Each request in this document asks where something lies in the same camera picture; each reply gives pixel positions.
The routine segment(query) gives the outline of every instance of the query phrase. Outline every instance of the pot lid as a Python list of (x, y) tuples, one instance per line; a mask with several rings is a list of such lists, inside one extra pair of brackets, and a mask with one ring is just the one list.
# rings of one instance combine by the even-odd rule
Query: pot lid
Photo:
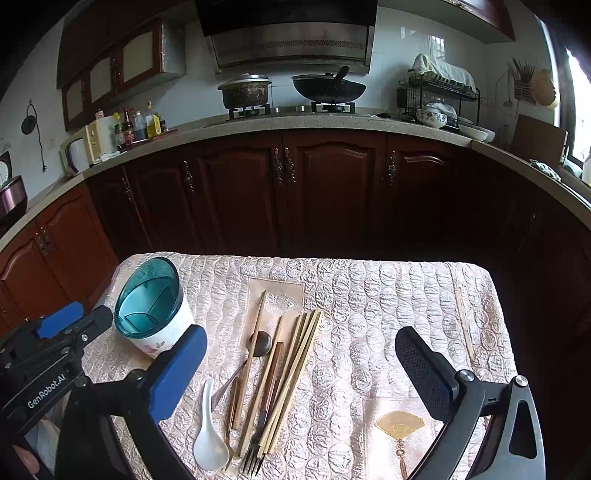
[(232, 79), (226, 83), (222, 83), (219, 87), (217, 87), (217, 89), (223, 90), (228, 87), (241, 85), (243, 83), (251, 83), (251, 82), (266, 83), (268, 85), (270, 83), (272, 83), (269, 80), (269, 77), (267, 75), (263, 75), (262, 73), (243, 73), (242, 75), (240, 75), (239, 77), (236, 77), (235, 79)]

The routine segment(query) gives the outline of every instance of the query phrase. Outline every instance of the countertop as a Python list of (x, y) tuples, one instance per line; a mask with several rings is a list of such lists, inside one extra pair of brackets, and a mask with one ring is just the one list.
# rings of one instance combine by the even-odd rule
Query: countertop
[[(298, 113), (240, 119), (231, 122), (225, 121), (223, 117), (218, 116), (212, 119), (204, 119), (180, 125), (176, 128), (176, 131), (164, 135), (158, 140), (138, 146), (131, 151), (127, 151), (115, 158), (95, 165), (76, 177), (62, 178), (40, 192), (29, 200), (25, 215), (2, 238), (0, 238), (0, 250), (4, 249), (8, 242), (45, 207), (79, 183), (108, 170), (109, 168), (160, 150), (199, 140), (206, 140), (208, 138), (295, 128), (347, 128), (354, 130), (371, 130), (376, 132), (413, 135), (415, 137), (439, 140), (449, 144), (459, 145), (460, 147), (470, 148), (471, 150), (503, 164), (535, 183), (538, 187), (545, 190), (562, 205), (568, 208), (568, 210), (579, 218), (587, 228), (591, 229), (591, 203), (569, 186), (547, 177), (542, 172), (532, 168), (529, 162), (501, 150), (500, 148), (472, 140), (459, 134), (425, 127), (424, 125), (410, 124), (398, 120), (377, 118), (369, 115), (347, 115), (345, 113)], [(562, 170), (559, 174), (564, 176), (567, 172)]]

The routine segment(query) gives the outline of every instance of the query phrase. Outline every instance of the bottle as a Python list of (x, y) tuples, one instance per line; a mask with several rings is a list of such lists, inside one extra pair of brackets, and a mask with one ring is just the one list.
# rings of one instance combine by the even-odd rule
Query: bottle
[(118, 151), (123, 151), (127, 147), (125, 145), (125, 136), (123, 135), (123, 126), (121, 124), (115, 125), (115, 145)]
[(160, 128), (160, 118), (154, 112), (154, 107), (152, 107), (151, 100), (148, 101), (148, 114), (146, 115), (146, 122), (148, 124), (148, 137), (152, 138), (162, 133)]
[(123, 126), (125, 136), (125, 145), (129, 148), (135, 142), (134, 124), (129, 118), (129, 110), (125, 109), (125, 124)]
[(140, 111), (137, 111), (134, 115), (134, 134), (136, 140), (145, 140), (148, 138), (148, 127)]

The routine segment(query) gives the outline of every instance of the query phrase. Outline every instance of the quilted table cover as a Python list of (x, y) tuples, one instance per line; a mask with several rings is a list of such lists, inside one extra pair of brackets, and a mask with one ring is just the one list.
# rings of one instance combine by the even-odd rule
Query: quilted table cover
[[(201, 470), (193, 459), (193, 442), (201, 424), (205, 380), (213, 377), (215, 389), (219, 388), (246, 358), (239, 340), (250, 277), (302, 283), (304, 311), (324, 310), (277, 450), (261, 470), (263, 479), (407, 477), (441, 422), (429, 417), (396, 357), (394, 338), (403, 326), (413, 326), (456, 369), (471, 369), (481, 380), (507, 382), (516, 375), (495, 287), (489, 273), (476, 265), (165, 252), (128, 258), (115, 271), (112, 286), (118, 284), (120, 289), (126, 278), (123, 273), (129, 275), (130, 269), (159, 255), (176, 265), (195, 322), (208, 336), (205, 359), (174, 414), (160, 423), (196, 478), (236, 478), (239, 472), (240, 459), (234, 459), (227, 472)], [(112, 310), (117, 291), (112, 288), (105, 298)], [(94, 382), (104, 382), (121, 380), (133, 368), (146, 368), (149, 361), (111, 328), (86, 348), (83, 367)], [(261, 365), (259, 360), (253, 363), (247, 401)], [(213, 415), (220, 434), (227, 406), (228, 395)], [(393, 411), (410, 419), (409, 430), (392, 432), (387, 421)], [(476, 428), (455, 478), (465, 478), (485, 422), (481, 419)], [(115, 426), (137, 477), (150, 478), (125, 422), (115, 418)], [(232, 433), (233, 447), (238, 433)]]

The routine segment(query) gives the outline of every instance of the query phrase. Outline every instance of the wooden cabinet door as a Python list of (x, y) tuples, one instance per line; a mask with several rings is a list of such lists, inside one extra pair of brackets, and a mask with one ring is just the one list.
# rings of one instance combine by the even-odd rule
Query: wooden cabinet door
[(368, 257), (379, 215), (374, 186), (385, 134), (350, 130), (283, 135), (290, 234), (296, 255)]
[(64, 125), (71, 131), (83, 127), (89, 113), (87, 101), (88, 74), (82, 73), (76, 80), (61, 90)]
[(196, 208), (203, 212), (200, 227), (206, 252), (278, 255), (277, 211), (285, 205), (281, 134), (235, 135), (186, 145), (183, 152)]
[(46, 262), (48, 253), (34, 222), (0, 253), (0, 312), (11, 329), (70, 301)]
[(0, 288), (0, 336), (5, 336), (23, 321), (24, 318), (18, 314), (12, 301)]
[(86, 180), (96, 213), (119, 261), (153, 251), (123, 167)]
[(128, 162), (125, 171), (154, 249), (198, 254), (202, 245), (193, 211), (194, 183), (179, 148)]
[(381, 224), (387, 251), (397, 259), (407, 260), (405, 252), (440, 259), (453, 230), (452, 168), (460, 150), (409, 135), (389, 136)]
[(139, 29), (118, 50), (118, 91), (123, 92), (160, 72), (161, 25), (156, 21)]
[(88, 93), (93, 112), (116, 95), (115, 83), (116, 61), (113, 56), (107, 55), (90, 67)]
[(111, 282), (117, 257), (85, 184), (65, 193), (36, 218), (50, 252), (47, 262), (72, 300), (90, 310)]

